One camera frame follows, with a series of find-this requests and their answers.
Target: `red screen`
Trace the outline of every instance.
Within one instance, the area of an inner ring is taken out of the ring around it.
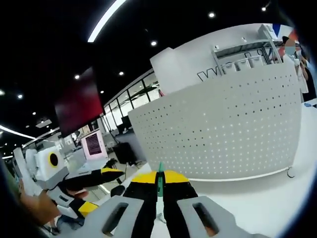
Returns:
[[[63,137],[96,119],[104,112],[92,68],[64,91],[55,103],[59,128]]]

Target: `black ceiling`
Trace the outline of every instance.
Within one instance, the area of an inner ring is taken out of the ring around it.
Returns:
[[[267,0],[127,0],[92,44],[87,40],[114,0],[41,0],[12,2],[2,21],[4,73],[0,89],[0,125],[30,136],[47,128],[35,127],[42,117],[57,127],[53,100],[75,74],[90,66],[97,71],[106,103],[124,86],[151,68],[149,59],[166,47],[175,48],[199,36],[247,23],[285,23]],[[216,17],[208,18],[213,11]],[[150,41],[158,45],[151,47]],[[22,93],[24,98],[17,99]],[[0,151],[29,141],[3,133]]]

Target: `yellow circle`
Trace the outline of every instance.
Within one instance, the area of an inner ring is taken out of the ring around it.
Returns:
[[[57,159],[56,165],[54,165],[54,164],[55,164],[55,159],[54,159],[54,161],[53,161],[53,163],[52,163],[52,157],[51,157],[52,155],[55,155],[55,157],[56,157],[56,159]],[[56,168],[56,167],[57,167],[57,165],[58,165],[58,158],[57,158],[57,155],[56,155],[54,152],[49,153],[48,161],[49,161],[49,164],[50,164],[53,168]]]

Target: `perforated white panel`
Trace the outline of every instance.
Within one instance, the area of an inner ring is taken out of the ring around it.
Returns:
[[[301,107],[294,67],[239,71],[167,95],[131,112],[152,169],[191,179],[241,179],[292,165]]]

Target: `white robot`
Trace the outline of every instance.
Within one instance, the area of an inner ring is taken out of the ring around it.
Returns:
[[[26,164],[33,181],[42,189],[47,190],[47,195],[56,204],[61,214],[71,218],[84,218],[98,206],[70,195],[68,190],[80,191],[113,181],[124,174],[117,169],[90,170],[89,167],[71,174],[56,147],[40,152],[28,149]]]

